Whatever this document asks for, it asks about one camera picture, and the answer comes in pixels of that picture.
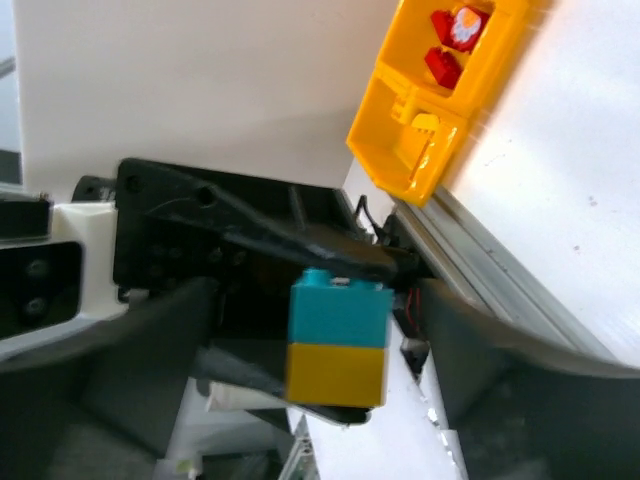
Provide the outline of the blue small lego brick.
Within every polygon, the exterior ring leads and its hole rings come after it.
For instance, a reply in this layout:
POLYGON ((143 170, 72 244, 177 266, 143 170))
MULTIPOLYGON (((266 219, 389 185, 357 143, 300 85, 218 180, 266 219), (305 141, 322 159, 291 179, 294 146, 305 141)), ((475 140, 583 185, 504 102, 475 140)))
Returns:
POLYGON ((394 293, 379 283, 349 279, 336 284, 320 269, 305 270, 291 287, 291 343, 383 348, 394 293))

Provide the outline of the red round lego stack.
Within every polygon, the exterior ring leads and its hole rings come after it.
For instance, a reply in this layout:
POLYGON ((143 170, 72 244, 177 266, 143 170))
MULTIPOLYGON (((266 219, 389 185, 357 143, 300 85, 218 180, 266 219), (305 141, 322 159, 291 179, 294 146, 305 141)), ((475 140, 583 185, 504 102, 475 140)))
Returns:
POLYGON ((457 10, 453 18, 450 35, 453 48, 460 52, 471 52, 478 42, 490 15, 472 6, 457 10))

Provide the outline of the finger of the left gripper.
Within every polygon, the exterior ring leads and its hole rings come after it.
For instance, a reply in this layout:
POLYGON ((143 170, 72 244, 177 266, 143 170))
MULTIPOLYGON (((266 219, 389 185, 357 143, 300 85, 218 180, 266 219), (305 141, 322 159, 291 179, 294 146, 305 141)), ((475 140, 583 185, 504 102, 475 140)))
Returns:
POLYGON ((389 283, 397 255, 368 243, 337 189, 122 160, 113 279, 160 290, 243 269, 253 254, 339 277, 389 283))
POLYGON ((212 344, 198 350, 194 378, 208 384, 210 410, 287 408, 284 344, 212 344))

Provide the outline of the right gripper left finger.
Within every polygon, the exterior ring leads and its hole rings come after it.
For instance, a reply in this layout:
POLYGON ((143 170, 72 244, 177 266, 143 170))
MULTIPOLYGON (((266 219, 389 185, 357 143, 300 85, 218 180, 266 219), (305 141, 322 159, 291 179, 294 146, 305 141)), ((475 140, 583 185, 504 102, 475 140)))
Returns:
POLYGON ((41 479, 72 420, 158 460, 168 450, 217 284, 198 278, 1 362, 1 476, 41 479))

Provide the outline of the yellow green lego stack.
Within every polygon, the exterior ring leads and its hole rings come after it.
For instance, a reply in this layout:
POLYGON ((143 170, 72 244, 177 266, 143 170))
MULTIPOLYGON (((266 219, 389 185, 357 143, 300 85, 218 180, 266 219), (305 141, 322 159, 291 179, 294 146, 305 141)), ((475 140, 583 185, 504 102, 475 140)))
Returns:
POLYGON ((401 125, 410 125, 416 116, 415 99, 410 96, 396 96, 390 110, 390 116, 401 125))

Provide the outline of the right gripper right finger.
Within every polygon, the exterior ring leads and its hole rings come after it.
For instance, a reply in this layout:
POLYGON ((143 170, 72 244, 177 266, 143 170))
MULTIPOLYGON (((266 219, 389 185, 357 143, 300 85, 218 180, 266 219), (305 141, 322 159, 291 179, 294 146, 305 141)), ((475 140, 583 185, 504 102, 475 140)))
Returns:
POLYGON ((449 426, 471 479, 636 479, 639 371, 417 283, 449 426))

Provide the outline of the red green blue lego stack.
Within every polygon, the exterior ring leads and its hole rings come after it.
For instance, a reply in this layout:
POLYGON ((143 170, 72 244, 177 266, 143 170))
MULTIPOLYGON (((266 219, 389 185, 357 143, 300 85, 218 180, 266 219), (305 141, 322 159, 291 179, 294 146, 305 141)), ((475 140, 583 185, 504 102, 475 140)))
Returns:
POLYGON ((436 35, 442 45, 453 45, 452 28, 454 16, 449 10, 436 10, 430 16, 436 35))

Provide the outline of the red arched lego brick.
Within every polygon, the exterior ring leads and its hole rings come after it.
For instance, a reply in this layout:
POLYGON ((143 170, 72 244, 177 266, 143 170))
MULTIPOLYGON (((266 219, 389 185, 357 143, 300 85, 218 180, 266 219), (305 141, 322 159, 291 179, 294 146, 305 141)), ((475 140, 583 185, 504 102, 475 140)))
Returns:
POLYGON ((438 85, 450 90, 456 87, 462 67, 450 52, 433 47, 429 49, 424 60, 438 85))

